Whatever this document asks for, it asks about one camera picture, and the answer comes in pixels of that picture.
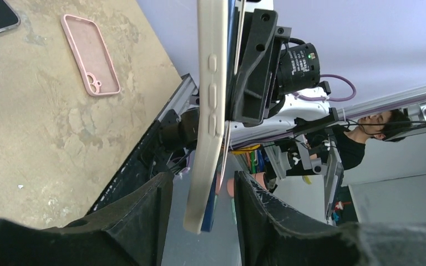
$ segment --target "white wall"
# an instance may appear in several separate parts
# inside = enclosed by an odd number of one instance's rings
[[[322,176],[310,176],[306,184],[301,176],[290,176],[277,183],[273,193],[296,210],[321,222],[326,222],[324,213],[324,180]]]
[[[138,0],[180,74],[198,81],[196,0]],[[313,43],[321,73],[358,88],[349,106],[426,85],[426,0],[275,0],[279,25]],[[349,88],[331,81],[334,97]]]
[[[426,174],[426,134],[398,143],[369,140],[361,165],[345,172],[343,184]]]
[[[360,222],[426,223],[426,175],[350,188]]]

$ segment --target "wire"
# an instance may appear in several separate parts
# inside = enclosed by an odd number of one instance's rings
[[[192,151],[188,151],[178,162],[176,162],[169,170],[172,172],[174,168],[179,166],[181,163],[183,163],[192,153]]]
[[[182,157],[176,157],[176,158],[171,159],[170,162],[175,162],[175,161],[180,160],[180,159],[182,159]]]
[[[357,88],[355,88],[355,85],[353,85],[353,83],[350,80],[344,78],[343,76],[334,75],[334,74],[323,74],[323,75],[321,75],[321,77],[322,78],[340,79],[341,81],[347,83],[350,86],[350,88],[352,89],[352,94],[348,97],[345,97],[345,98],[306,97],[306,96],[300,95],[299,93],[293,93],[293,95],[295,97],[298,97],[298,98],[303,99],[305,101],[326,101],[326,100],[328,100],[328,101],[334,101],[334,102],[337,102],[337,103],[352,100],[357,95]]]
[[[290,49],[290,45],[289,45],[290,43],[294,43],[296,45],[306,44],[305,41],[300,40],[300,39],[296,39],[296,38],[290,38],[290,39],[288,39],[288,43],[285,44],[285,52],[284,52],[284,54],[282,54],[280,56],[280,60],[282,60],[282,58],[288,53],[288,50]]]
[[[360,125],[374,126],[374,125],[392,125],[392,124],[426,124],[426,121],[401,121],[401,122],[397,121],[397,122],[388,122],[388,123],[385,123],[385,124],[359,124],[359,123],[356,123],[356,122],[354,122],[354,124],[351,124],[347,121],[348,126],[352,126],[352,125],[355,125],[355,126],[360,126]],[[290,137],[292,138],[292,136],[293,136],[293,132],[290,131],[290,132],[285,132],[285,133],[281,133],[281,134],[277,134],[277,135],[273,135],[273,136],[269,136],[269,137],[262,137],[262,138],[258,138],[258,139],[254,139],[254,140],[248,140],[248,141],[236,144],[235,146],[233,146],[233,149],[237,150],[237,149],[241,149],[243,147],[253,145],[253,144],[262,144],[262,143],[273,142],[273,141],[276,141],[276,140],[279,140],[279,139],[285,139],[285,138],[290,138]]]
[[[182,175],[190,171],[190,157],[191,157],[191,154],[187,157],[187,163],[185,164],[185,167],[180,169],[180,171],[177,172],[176,175],[179,175],[179,174]]]
[[[151,166],[149,167],[148,174],[151,179],[151,175],[153,174],[154,166],[156,165],[156,156],[153,156],[153,160],[151,161]]]

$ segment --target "beige phone case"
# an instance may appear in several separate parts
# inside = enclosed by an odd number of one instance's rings
[[[85,18],[61,17],[68,43],[79,67],[84,87],[91,96],[120,92],[120,84],[99,27]]]

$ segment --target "purple cable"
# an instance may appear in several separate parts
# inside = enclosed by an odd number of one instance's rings
[[[350,82],[350,80],[344,78],[343,76],[339,76],[339,75],[334,75],[334,74],[324,74],[321,75],[322,78],[335,78],[335,79],[340,79],[341,81],[347,83],[350,88],[352,89],[352,95],[350,95],[349,97],[345,97],[345,98],[326,98],[326,97],[315,97],[315,98],[311,98],[311,97],[306,97],[303,95],[300,95],[299,93],[293,93],[293,95],[295,97],[298,97],[300,99],[303,99],[305,101],[335,101],[335,102],[343,102],[343,101],[348,101],[348,100],[352,100],[355,95],[357,95],[357,89],[355,88],[355,86]]]

